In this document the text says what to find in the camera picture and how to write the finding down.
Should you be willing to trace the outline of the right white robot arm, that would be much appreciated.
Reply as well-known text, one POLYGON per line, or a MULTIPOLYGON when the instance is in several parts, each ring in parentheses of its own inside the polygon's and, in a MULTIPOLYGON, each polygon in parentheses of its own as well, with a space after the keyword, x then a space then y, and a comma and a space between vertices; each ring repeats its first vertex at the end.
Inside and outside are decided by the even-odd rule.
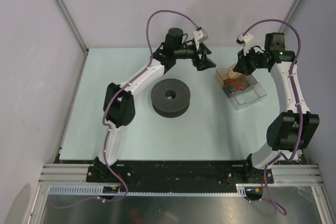
POLYGON ((270 73, 278 95, 279 115, 268 126, 266 143, 247 158, 242 169, 243 179, 254 183, 281 157, 291 162, 298 150, 308 147, 319 126, 317 114, 311 113, 302 95, 297 75, 297 53, 286 50, 283 33, 268 33, 262 51, 256 51, 252 34, 237 37, 243 48, 237 54, 234 72, 250 75, 257 69, 270 73))

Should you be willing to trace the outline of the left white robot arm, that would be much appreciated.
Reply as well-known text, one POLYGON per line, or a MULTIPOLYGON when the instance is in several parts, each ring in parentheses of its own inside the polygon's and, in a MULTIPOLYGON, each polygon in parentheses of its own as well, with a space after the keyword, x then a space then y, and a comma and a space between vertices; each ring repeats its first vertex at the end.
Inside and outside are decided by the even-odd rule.
POLYGON ((102 119, 107 134, 103 150, 94 160, 94 167, 103 181, 110 182, 115 178, 116 169, 112 165, 118 160, 121 142, 119 133, 135 117, 135 96, 154 80, 166 74, 179 59, 191 60, 198 71, 216 66, 208 57, 212 52, 204 43, 207 39, 204 30, 199 28, 193 35, 193 39, 183 41, 184 33, 180 28, 169 29, 165 41, 157 50, 150 51, 149 63, 121 84, 112 82, 107 86, 102 119))

